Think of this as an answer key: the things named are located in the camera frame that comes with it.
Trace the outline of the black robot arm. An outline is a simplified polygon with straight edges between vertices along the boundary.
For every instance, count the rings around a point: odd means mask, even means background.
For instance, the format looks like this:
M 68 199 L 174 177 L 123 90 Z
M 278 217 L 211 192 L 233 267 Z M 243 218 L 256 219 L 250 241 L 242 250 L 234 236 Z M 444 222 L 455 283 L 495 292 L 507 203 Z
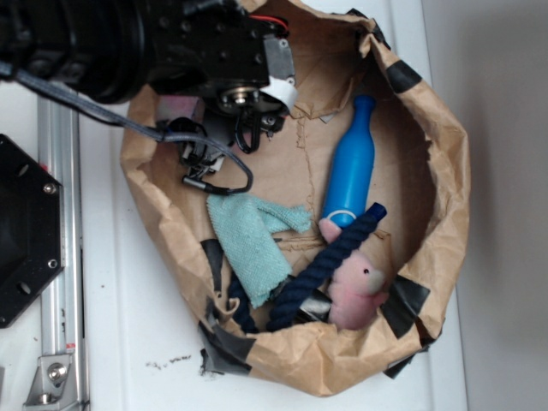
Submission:
M 102 122 L 135 128 L 107 104 L 142 87 L 205 102 L 188 116 L 138 132 L 179 147 L 183 182 L 229 195 L 205 176 L 262 134 L 279 132 L 297 99 L 285 20 L 237 1 L 4 1 L 1 76 Z

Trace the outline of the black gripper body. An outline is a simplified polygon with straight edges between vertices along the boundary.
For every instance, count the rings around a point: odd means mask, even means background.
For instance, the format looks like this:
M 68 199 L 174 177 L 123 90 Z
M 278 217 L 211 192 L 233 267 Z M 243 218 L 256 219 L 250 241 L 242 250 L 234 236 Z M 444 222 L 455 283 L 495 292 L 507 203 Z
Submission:
M 203 123 L 177 118 L 164 128 L 188 169 L 183 183 L 209 188 L 205 176 L 230 158 L 250 188 L 253 173 L 231 148 L 256 152 L 260 136 L 281 131 L 295 105 L 288 21 L 250 14 L 237 1 L 182 1 L 160 10 L 147 83 L 159 95 L 198 97 L 206 107 Z

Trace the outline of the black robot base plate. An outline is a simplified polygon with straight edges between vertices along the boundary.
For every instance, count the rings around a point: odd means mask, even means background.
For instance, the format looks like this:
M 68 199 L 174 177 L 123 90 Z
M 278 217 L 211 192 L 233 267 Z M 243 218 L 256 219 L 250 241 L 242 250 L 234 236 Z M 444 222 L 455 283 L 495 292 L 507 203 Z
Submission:
M 1 136 L 1 327 L 9 328 L 63 268 L 62 185 Z

